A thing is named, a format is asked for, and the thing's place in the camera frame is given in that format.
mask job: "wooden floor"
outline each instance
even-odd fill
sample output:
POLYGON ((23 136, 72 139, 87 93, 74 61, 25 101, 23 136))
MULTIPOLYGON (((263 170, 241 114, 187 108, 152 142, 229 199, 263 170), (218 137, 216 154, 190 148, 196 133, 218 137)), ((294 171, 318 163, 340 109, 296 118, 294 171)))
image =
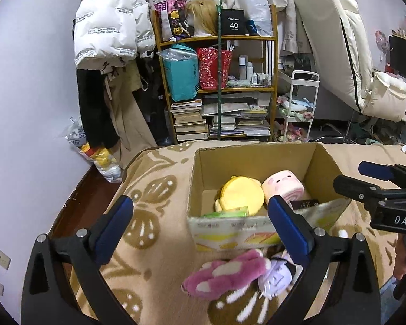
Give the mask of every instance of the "wooden floor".
MULTIPOLYGON (((72 236, 80 228, 90 228, 105 212, 119 186, 120 183, 107 182, 92 165, 57 217, 50 236, 72 236)), ((65 270, 69 277, 69 264, 65 270)))

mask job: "plastic bag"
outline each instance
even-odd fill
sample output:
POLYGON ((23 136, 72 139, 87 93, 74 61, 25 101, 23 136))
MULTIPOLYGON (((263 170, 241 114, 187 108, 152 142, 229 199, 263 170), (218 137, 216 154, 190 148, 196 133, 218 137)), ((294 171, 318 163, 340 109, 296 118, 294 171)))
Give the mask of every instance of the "plastic bag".
POLYGON ((184 49, 165 49, 161 52, 157 52, 159 56, 163 58, 163 60, 170 60, 170 61, 184 61, 184 60, 191 60, 197 58, 197 54, 195 52, 187 51, 184 49))
POLYGON ((273 37, 271 10, 267 0, 242 0, 245 15, 254 21, 257 33, 261 37, 273 37))
POLYGON ((242 88, 250 88, 251 87, 251 81, 249 79, 244 79, 244 80, 229 80, 227 82, 228 86, 240 86, 242 88))
POLYGON ((108 182, 122 182, 122 169, 114 156, 104 147, 95 149, 90 147, 86 139, 81 117, 79 117, 78 121, 71 118, 71 121, 72 125, 64 131, 66 140, 74 144, 78 148, 79 153, 88 161, 94 163, 98 171, 108 182))

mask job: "cardboard box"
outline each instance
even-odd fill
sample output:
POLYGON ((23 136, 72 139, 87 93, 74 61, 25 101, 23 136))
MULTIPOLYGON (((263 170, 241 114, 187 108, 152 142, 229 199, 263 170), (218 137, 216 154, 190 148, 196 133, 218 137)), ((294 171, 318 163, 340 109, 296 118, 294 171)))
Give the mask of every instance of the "cardboard box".
POLYGON ((334 178, 341 174, 335 161, 318 143, 257 143, 200 149, 194 157, 188 200, 188 225, 198 251, 250 249, 280 243, 266 207, 256 216, 202 218, 214 212, 215 200, 232 176, 247 176, 261 183, 275 172, 292 171, 304 184, 303 199, 319 205, 296 210, 313 227, 330 229, 350 199, 335 193, 334 178))

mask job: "purple plush toy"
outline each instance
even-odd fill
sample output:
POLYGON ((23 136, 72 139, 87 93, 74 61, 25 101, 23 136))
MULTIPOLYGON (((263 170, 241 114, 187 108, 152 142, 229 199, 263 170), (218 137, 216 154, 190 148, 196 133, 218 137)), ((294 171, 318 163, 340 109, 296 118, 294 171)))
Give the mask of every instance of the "purple plush toy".
POLYGON ((249 285, 271 267, 271 261, 264 258, 261 251, 252 249, 229 262, 207 262, 199 271, 187 277, 182 283, 182 290, 189 295, 217 300, 227 291, 249 285))
POLYGON ((280 295, 292 282, 296 266, 282 258, 283 253, 271 258, 271 268, 258 278, 258 287, 263 297, 271 300, 280 295))

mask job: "blue gripper pad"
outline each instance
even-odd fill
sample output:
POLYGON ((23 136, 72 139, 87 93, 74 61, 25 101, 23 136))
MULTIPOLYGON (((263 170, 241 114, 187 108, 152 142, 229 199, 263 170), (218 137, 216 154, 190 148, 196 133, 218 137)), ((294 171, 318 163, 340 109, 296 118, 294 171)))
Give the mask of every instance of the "blue gripper pad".
POLYGON ((90 229, 89 247, 98 267, 108 264, 132 219, 134 205, 122 195, 107 214, 102 215, 90 229))
POLYGON ((279 195, 269 200, 267 214, 293 262, 306 267, 314 247, 310 225, 302 216, 295 214, 279 195))
POLYGON ((377 178, 382 181, 391 181, 394 179, 392 167, 374 164, 372 162, 363 161, 358 166, 360 174, 372 178, 377 178))

